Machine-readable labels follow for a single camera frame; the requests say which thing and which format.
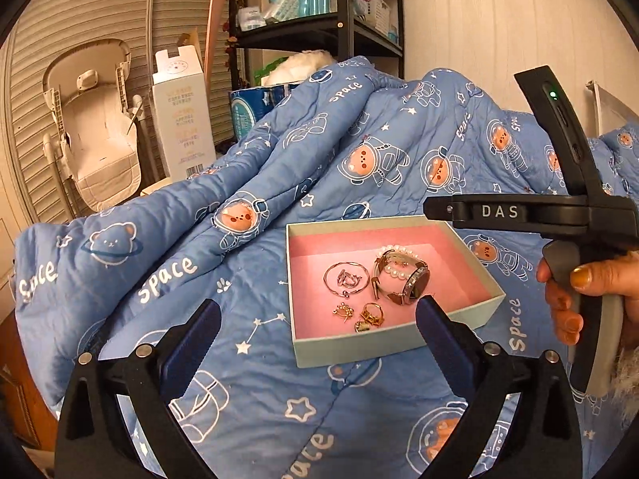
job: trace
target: blue comforter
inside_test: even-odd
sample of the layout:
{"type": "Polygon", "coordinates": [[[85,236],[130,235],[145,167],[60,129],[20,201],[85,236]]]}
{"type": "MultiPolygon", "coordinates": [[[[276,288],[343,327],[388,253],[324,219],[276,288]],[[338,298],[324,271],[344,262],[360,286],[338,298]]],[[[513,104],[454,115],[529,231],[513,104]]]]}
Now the blue comforter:
{"type": "MultiPolygon", "coordinates": [[[[607,192],[636,197],[639,131],[590,143],[607,192]]],[[[78,354],[124,356],[206,297],[222,329],[171,410],[220,479],[414,478],[465,407],[428,348],[298,369],[285,225],[421,214],[428,196],[565,193],[547,134],[448,69],[405,83],[362,57],[315,73],[211,168],[144,198],[17,241],[17,321],[31,374],[60,409],[78,354]]],[[[460,232],[507,297],[477,330],[516,354],[555,348],[536,234],[460,232]],[[496,257],[481,247],[491,245],[496,257]]],[[[575,396],[586,475],[621,435],[606,398],[575,396]]],[[[509,398],[476,472],[509,428],[509,398]]],[[[158,471],[129,405],[143,462],[158,471]]]]}

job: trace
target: jewelry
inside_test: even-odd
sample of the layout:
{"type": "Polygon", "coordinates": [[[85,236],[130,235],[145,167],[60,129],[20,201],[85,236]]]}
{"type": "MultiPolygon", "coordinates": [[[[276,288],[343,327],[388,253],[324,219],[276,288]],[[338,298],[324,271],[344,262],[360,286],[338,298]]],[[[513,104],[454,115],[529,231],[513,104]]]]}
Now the jewelry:
{"type": "MultiPolygon", "coordinates": [[[[419,259],[419,256],[416,253],[413,253],[412,250],[408,249],[405,246],[401,246],[401,245],[392,245],[389,244],[387,246],[383,246],[379,249],[379,252],[377,253],[377,257],[381,257],[382,254],[384,254],[384,252],[389,251],[389,250],[394,250],[396,252],[401,252],[403,254],[407,254],[410,255],[416,259],[419,259]]],[[[408,266],[408,263],[406,261],[402,261],[401,262],[401,266],[402,268],[406,268],[408,266]]],[[[386,265],[384,267],[384,271],[391,275],[391,277],[400,279],[401,281],[405,281],[406,279],[408,279],[408,274],[405,272],[405,270],[397,270],[396,268],[393,268],[390,264],[386,265]]]]}
{"type": "Polygon", "coordinates": [[[371,329],[371,325],[369,323],[365,323],[364,321],[357,321],[355,323],[355,331],[357,333],[361,333],[362,331],[368,331],[371,329]]]}
{"type": "Polygon", "coordinates": [[[431,277],[428,265],[415,257],[399,250],[395,250],[394,247],[384,252],[375,260],[375,266],[373,267],[373,278],[371,283],[373,285],[373,294],[375,299],[379,299],[379,295],[383,295],[393,301],[397,305],[409,305],[410,303],[419,299],[424,293],[424,289],[428,284],[431,277]],[[379,284],[379,275],[383,272],[386,265],[389,262],[409,263],[414,265],[417,269],[408,276],[406,284],[401,293],[387,292],[379,284]]]}
{"type": "Polygon", "coordinates": [[[344,317],[344,322],[350,319],[354,313],[355,313],[355,310],[343,302],[338,304],[337,308],[333,310],[333,315],[344,317]]]}
{"type": "MultiPolygon", "coordinates": [[[[359,276],[359,275],[356,276],[356,275],[354,275],[354,274],[352,274],[350,272],[346,272],[346,271],[342,270],[339,273],[339,276],[337,277],[337,284],[340,285],[340,286],[343,286],[344,288],[352,289],[352,288],[356,288],[359,285],[359,283],[361,282],[361,280],[362,280],[362,276],[359,276]]],[[[354,261],[342,261],[342,262],[339,262],[339,263],[335,263],[335,264],[329,266],[328,269],[324,272],[324,286],[326,288],[328,288],[328,290],[331,293],[335,294],[336,296],[345,297],[346,299],[348,299],[351,295],[359,294],[362,290],[364,290],[366,288],[366,286],[368,286],[369,282],[371,282],[371,276],[368,273],[368,270],[363,265],[360,265],[359,263],[356,263],[354,261]],[[356,266],[358,268],[361,268],[364,271],[364,273],[366,274],[366,282],[364,283],[364,285],[360,286],[356,290],[352,290],[352,291],[342,290],[341,292],[339,292],[337,290],[333,290],[333,288],[328,286],[328,273],[331,270],[333,270],[333,268],[335,268],[337,266],[340,266],[342,264],[348,264],[348,265],[351,265],[351,266],[356,266]]]]}
{"type": "Polygon", "coordinates": [[[344,288],[356,288],[361,280],[362,276],[354,275],[343,269],[337,276],[337,285],[343,286],[344,288]]]}
{"type": "Polygon", "coordinates": [[[384,322],[384,310],[382,310],[381,306],[377,303],[366,303],[363,307],[362,313],[360,313],[360,317],[362,317],[365,323],[379,328],[379,326],[381,326],[384,322]],[[375,317],[371,312],[369,312],[368,306],[376,307],[379,310],[379,317],[375,317]]]}

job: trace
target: pink box lining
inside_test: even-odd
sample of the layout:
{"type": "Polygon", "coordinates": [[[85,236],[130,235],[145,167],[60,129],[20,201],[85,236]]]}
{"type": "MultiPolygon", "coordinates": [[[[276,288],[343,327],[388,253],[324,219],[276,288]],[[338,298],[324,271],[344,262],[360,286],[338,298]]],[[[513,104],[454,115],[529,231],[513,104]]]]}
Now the pink box lining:
{"type": "MultiPolygon", "coordinates": [[[[377,253],[382,246],[388,244],[406,246],[427,263],[431,279],[424,294],[432,295],[446,313],[491,298],[490,292],[475,275],[464,256],[438,225],[378,228],[307,236],[290,235],[291,288],[297,340],[355,334],[355,322],[368,302],[377,302],[383,308],[385,320],[382,328],[415,321],[416,303],[398,306],[385,297],[375,301],[370,285],[348,299],[333,295],[324,286],[324,272],[329,266],[340,261],[361,263],[373,275],[373,262],[377,253]],[[342,300],[355,310],[353,318],[345,323],[333,315],[333,309],[342,300]]],[[[334,269],[329,273],[329,284],[335,284],[339,270],[334,269]]],[[[363,271],[356,267],[349,270],[364,275],[363,271]]],[[[384,289],[391,291],[400,291],[405,283],[392,278],[386,272],[380,276],[380,281],[384,289]]],[[[379,313],[375,307],[368,309],[373,315],[379,313]]]]}

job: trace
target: screw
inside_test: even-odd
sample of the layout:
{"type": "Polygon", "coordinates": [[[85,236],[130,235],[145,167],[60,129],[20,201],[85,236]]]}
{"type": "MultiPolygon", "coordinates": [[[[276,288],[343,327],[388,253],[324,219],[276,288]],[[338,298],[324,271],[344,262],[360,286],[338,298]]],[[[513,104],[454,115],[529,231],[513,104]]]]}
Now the screw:
{"type": "Polygon", "coordinates": [[[153,346],[150,344],[139,345],[135,348],[135,355],[140,358],[146,358],[153,352],[153,346]]]}
{"type": "Polygon", "coordinates": [[[548,360],[551,364],[556,364],[559,361],[559,355],[557,354],[557,351],[549,349],[544,354],[546,355],[546,360],[548,360]]]}
{"type": "Polygon", "coordinates": [[[499,344],[495,344],[494,342],[486,342],[484,344],[484,352],[490,356],[497,356],[502,352],[502,348],[499,347],[499,344]]]}
{"type": "Polygon", "coordinates": [[[78,357],[78,363],[80,365],[87,365],[90,361],[91,358],[93,358],[91,353],[82,353],[79,357],[78,357]]]}

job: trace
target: white plush toy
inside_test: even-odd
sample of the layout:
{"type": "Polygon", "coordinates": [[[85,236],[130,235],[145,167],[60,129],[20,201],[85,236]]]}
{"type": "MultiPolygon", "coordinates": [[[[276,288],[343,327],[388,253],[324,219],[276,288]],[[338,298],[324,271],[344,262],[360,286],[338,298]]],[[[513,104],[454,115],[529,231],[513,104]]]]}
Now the white plush toy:
{"type": "Polygon", "coordinates": [[[302,53],[292,55],[267,77],[262,79],[263,86],[281,85],[284,83],[297,83],[324,68],[333,64],[335,60],[326,50],[305,50],[302,53]]]}

